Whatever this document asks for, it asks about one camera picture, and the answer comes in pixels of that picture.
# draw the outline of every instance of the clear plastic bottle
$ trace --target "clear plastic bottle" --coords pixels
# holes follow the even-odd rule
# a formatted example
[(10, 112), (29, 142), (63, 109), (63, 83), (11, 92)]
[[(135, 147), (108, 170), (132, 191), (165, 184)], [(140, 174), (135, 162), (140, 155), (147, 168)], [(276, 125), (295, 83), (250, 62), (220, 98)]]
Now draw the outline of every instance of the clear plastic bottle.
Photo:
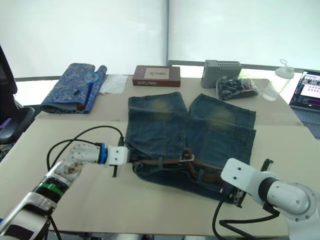
[(284, 66), (274, 71), (274, 76), (270, 79), (267, 87), (261, 90), (261, 96), (268, 101), (275, 101), (280, 92), (295, 75), (295, 69), (287, 66), (286, 60), (281, 59), (280, 62), (284, 64)]

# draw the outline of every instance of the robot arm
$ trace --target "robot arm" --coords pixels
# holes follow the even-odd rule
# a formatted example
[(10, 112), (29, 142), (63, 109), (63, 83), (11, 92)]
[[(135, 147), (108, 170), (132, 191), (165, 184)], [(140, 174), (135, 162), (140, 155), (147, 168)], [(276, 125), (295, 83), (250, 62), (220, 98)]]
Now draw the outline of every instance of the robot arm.
[(230, 158), (221, 178), (250, 194), (260, 205), (269, 203), (285, 217), (290, 240), (320, 239), (320, 194), (300, 183), (285, 183), (270, 171), (259, 171)]
[(128, 159), (129, 150), (124, 146), (105, 148), (104, 143), (75, 145), (68, 157), (57, 162), (39, 185), (0, 223), (0, 238), (11, 236), (18, 240), (42, 240), (50, 226), (49, 216), (85, 164), (118, 166), (126, 164)]

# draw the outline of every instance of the green band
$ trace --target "green band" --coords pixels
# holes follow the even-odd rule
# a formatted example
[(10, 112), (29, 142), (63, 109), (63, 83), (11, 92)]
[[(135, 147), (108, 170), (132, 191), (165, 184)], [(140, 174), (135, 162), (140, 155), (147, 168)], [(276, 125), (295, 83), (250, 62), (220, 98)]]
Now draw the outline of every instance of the green band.
[(60, 196), (64, 195), (64, 193), (59, 188), (57, 188), (57, 186), (55, 184), (53, 184), (53, 183), (47, 184), (47, 183), (42, 183), (41, 182), (39, 184), (39, 186), (42, 187), (42, 188), (47, 188), (50, 191), (55, 192), (56, 194), (59, 194)]

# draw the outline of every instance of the belt loop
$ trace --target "belt loop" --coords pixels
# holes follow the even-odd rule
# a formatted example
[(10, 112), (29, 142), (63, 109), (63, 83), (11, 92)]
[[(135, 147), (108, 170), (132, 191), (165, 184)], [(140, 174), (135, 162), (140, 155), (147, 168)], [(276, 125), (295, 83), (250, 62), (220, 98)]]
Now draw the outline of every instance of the belt loop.
[(201, 183), (202, 182), (202, 178), (204, 177), (204, 173), (205, 173), (205, 170), (203, 170), (203, 169), (199, 170), (198, 176), (196, 176), (196, 182), (197, 183)]
[(158, 168), (162, 169), (164, 166), (164, 158), (161, 156), (158, 159)]

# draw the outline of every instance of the jeans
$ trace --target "jeans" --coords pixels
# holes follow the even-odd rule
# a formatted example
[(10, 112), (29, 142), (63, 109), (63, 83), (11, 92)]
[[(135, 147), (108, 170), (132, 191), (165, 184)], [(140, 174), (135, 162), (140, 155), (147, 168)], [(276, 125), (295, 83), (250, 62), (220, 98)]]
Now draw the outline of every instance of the jeans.
[[(256, 134), (253, 111), (204, 94), (188, 111), (179, 92), (131, 97), (128, 110), (125, 143), (133, 171), (143, 180), (220, 200), (222, 183), (205, 180), (206, 175), (219, 175), (229, 158), (250, 162)], [(194, 155), (193, 171), (179, 161), (185, 148)]]

